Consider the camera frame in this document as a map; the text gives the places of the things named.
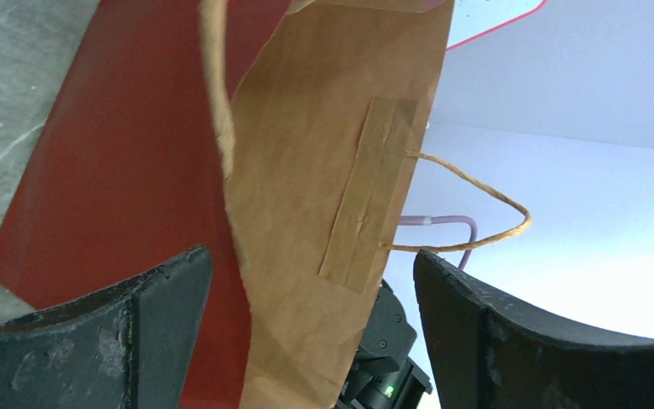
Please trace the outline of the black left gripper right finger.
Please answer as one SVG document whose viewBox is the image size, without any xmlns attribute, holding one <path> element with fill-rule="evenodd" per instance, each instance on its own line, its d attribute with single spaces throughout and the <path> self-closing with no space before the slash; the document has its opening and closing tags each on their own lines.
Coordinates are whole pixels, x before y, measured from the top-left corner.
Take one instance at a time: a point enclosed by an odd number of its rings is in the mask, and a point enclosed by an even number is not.
<svg viewBox="0 0 654 409">
<path fill-rule="evenodd" d="M 654 339 L 548 312 L 416 255 L 416 298 L 444 408 L 654 408 Z"/>
</svg>

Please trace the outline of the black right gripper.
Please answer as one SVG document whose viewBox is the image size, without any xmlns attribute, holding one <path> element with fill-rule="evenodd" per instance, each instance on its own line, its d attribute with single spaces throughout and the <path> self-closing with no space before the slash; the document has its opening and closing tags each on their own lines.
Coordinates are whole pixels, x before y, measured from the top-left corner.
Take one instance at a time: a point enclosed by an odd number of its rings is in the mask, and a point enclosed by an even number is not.
<svg viewBox="0 0 654 409">
<path fill-rule="evenodd" d="M 433 386 L 409 358 L 415 340 L 401 301 L 382 281 L 336 407 L 416 409 Z"/>
</svg>

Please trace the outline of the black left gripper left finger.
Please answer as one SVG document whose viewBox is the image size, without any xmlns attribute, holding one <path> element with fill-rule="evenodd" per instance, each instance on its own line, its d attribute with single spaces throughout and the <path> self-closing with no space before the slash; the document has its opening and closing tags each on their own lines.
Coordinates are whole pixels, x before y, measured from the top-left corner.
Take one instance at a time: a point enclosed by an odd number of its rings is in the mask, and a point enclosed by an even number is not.
<svg viewBox="0 0 654 409">
<path fill-rule="evenodd" d="M 0 408 L 176 408 L 212 279 L 203 246 L 0 325 Z"/>
</svg>

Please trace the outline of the red paper bag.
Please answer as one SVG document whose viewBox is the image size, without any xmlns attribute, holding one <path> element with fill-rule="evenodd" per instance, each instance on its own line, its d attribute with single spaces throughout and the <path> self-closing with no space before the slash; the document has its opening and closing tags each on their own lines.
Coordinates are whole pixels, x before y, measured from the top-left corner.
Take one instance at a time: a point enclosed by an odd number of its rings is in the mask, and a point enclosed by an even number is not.
<svg viewBox="0 0 654 409">
<path fill-rule="evenodd" d="M 214 278 L 181 400 L 331 408 L 438 85 L 451 1 L 102 1 L 0 227 L 51 307 L 194 245 Z"/>
</svg>

